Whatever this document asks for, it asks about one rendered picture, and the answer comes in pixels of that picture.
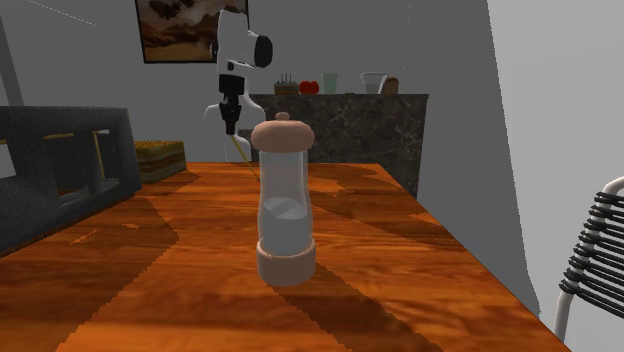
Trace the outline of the dark grey open rack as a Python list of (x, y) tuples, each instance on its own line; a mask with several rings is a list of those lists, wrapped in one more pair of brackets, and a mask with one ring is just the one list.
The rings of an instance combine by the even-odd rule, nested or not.
[[(84, 186), (61, 195), (49, 143), (68, 140)], [(141, 189), (126, 108), (1, 106), (15, 174), (0, 178), (0, 253), (124, 201)]]

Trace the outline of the dark marble counter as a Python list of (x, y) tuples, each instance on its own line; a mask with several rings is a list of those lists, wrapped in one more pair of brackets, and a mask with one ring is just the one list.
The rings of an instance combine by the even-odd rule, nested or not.
[(287, 112), (308, 124), (312, 163), (376, 163), (418, 194), (427, 94), (253, 94), (266, 118)]

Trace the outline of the clear grinder with beige cap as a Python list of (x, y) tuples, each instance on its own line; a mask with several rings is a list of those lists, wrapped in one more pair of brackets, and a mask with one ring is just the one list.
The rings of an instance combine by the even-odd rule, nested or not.
[(308, 187), (311, 127), (287, 112), (257, 125), (251, 142), (259, 151), (257, 272), (272, 286), (295, 286), (316, 268), (316, 241)]

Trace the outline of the thin yellow stick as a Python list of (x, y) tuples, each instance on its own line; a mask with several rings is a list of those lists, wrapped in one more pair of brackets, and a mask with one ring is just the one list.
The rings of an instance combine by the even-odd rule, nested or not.
[(243, 152), (240, 144), (238, 143), (236, 137), (234, 135), (230, 135), (230, 139), (231, 141), (234, 143), (234, 145), (236, 146), (239, 154), (241, 155), (241, 157), (243, 158), (243, 161), (245, 162), (245, 164), (247, 165), (249, 171), (252, 173), (252, 175), (256, 178), (257, 182), (260, 182), (260, 176), (254, 171), (249, 159), (247, 158), (246, 154)]

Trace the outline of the framed landscape wall picture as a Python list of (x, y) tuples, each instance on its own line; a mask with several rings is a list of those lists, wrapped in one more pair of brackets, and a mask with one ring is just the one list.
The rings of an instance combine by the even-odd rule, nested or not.
[(248, 0), (134, 0), (145, 63), (212, 63), (220, 11)]

